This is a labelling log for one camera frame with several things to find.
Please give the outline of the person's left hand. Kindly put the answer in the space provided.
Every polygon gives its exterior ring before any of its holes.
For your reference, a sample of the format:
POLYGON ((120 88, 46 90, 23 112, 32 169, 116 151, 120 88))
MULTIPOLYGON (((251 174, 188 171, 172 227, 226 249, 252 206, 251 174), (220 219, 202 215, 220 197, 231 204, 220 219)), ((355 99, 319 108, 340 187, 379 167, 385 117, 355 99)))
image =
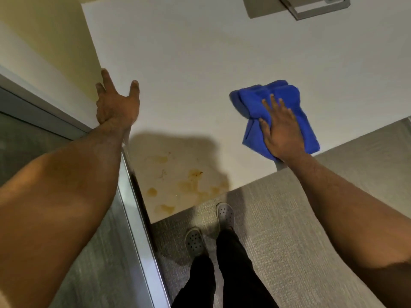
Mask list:
POLYGON ((137 120, 140 101, 119 94, 107 69, 101 69, 102 83, 95 85, 98 100, 96 118, 99 124, 108 120, 118 122, 123 128, 130 128, 137 120))

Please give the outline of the person's right hand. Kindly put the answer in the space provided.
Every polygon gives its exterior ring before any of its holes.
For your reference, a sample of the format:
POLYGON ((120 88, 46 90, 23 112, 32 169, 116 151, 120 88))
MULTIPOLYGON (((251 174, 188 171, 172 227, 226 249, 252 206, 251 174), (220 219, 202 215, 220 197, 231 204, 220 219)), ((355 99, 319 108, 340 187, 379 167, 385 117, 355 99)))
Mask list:
POLYGON ((266 99, 261 101, 269 114, 272 134, 271 138, 263 139, 271 155, 289 165, 290 161, 305 154, 304 140, 292 109, 285 106, 282 98, 276 101, 281 104, 278 115, 271 115, 271 103, 266 99))

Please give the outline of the blue microfibre cloth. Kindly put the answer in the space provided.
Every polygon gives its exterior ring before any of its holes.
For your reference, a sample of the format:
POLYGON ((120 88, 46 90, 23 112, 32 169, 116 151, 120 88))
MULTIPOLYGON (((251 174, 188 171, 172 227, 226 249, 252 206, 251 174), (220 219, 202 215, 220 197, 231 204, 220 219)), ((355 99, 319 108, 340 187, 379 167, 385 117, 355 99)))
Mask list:
POLYGON ((270 114, 262 103, 262 100, 265 99, 270 105, 271 94, 274 95, 276 100, 282 99, 285 106, 292 110, 301 130, 306 153, 315 154, 320 151, 320 144, 306 114, 301 108, 300 91, 285 80, 278 80, 267 85, 258 84, 230 93, 229 97, 234 108, 248 119, 243 145, 267 159, 278 161, 267 149, 259 124, 259 119, 262 118, 271 125, 270 114))

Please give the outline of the person's right forearm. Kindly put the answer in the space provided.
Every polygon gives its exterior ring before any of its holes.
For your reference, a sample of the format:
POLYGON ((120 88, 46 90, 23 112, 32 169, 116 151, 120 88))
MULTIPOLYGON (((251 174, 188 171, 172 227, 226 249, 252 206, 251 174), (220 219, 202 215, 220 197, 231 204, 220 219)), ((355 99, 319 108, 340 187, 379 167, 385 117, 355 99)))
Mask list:
POLYGON ((411 308, 411 218, 299 152, 279 155, 334 249, 387 308, 411 308))

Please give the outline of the person's left forearm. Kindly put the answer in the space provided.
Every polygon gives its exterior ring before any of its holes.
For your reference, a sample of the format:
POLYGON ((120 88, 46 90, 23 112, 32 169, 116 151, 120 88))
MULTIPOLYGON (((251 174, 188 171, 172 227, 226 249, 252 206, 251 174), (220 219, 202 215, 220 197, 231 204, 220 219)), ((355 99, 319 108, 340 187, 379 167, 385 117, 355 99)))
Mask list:
POLYGON ((115 197, 133 122, 111 118, 0 188, 0 308, 47 308, 115 197))

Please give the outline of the person's right grey perforated shoe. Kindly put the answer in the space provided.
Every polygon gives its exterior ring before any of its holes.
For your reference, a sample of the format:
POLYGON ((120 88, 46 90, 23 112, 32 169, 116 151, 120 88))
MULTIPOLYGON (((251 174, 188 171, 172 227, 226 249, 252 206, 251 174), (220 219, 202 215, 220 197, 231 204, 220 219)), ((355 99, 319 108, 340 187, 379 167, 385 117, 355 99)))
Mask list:
POLYGON ((220 202, 216 206, 216 216, 219 231, 228 230, 234 233, 235 215, 233 208, 225 202, 220 202))

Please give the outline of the person's grey perforated shoe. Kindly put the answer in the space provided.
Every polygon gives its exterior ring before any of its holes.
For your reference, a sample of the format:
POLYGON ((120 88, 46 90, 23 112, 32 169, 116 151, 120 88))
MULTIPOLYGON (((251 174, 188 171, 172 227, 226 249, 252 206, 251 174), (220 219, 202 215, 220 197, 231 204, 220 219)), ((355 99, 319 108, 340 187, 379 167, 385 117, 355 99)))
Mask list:
POLYGON ((184 239, 184 245, 192 259, 201 255, 208 255, 206 244, 198 227, 188 230, 184 239))
POLYGON ((219 231, 228 230, 234 233, 235 215, 233 208, 225 202, 220 202, 216 206, 216 216, 219 231))

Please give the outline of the silver metal towel holder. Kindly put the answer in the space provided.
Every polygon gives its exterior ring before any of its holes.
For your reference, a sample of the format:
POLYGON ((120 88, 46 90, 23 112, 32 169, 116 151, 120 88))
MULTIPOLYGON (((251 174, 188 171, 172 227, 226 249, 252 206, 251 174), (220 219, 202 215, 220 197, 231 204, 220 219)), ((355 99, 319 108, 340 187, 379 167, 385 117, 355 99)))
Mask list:
POLYGON ((279 0, 296 21, 325 15, 339 10, 347 9, 351 5, 351 0, 324 0, 325 5, 312 9, 298 11, 289 0, 279 0))

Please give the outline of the person's left grey perforated shoe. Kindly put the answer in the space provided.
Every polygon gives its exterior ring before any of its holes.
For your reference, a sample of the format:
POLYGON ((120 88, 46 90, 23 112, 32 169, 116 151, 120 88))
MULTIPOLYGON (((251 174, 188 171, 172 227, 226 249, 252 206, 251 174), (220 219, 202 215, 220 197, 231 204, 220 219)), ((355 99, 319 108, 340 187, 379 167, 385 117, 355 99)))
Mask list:
POLYGON ((201 255, 208 255, 206 244, 198 227, 188 230, 184 239, 184 245, 192 259, 201 255))

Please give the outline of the person's right black trouser leg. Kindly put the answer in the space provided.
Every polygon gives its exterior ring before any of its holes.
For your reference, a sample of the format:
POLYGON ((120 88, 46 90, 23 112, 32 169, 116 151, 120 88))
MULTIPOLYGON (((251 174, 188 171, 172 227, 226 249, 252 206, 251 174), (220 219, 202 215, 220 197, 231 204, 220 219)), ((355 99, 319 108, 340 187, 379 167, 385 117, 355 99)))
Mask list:
POLYGON ((223 308, 279 308, 255 273, 253 264, 236 233, 220 231, 217 261, 223 276, 223 308))

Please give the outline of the person's black trouser leg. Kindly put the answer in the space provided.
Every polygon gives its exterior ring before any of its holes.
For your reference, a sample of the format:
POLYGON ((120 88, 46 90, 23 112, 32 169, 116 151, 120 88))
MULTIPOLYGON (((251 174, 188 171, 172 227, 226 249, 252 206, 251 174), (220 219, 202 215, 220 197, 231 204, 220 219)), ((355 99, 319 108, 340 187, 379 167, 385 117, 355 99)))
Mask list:
POLYGON ((279 308, 255 273, 253 264, 236 233, 220 231, 217 261, 223 276, 223 308, 279 308))
POLYGON ((207 254, 194 258, 185 286, 179 291, 171 308, 213 308, 216 282, 214 265, 207 254))

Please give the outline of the person's left black trouser leg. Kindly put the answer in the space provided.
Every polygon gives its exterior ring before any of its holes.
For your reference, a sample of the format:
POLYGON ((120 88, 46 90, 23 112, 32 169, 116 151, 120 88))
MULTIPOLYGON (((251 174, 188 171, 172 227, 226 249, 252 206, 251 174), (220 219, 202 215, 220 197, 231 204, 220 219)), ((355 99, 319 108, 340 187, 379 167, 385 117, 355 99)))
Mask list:
POLYGON ((214 265, 207 254, 194 258, 185 286, 179 291, 171 308, 213 308, 216 282, 214 265))

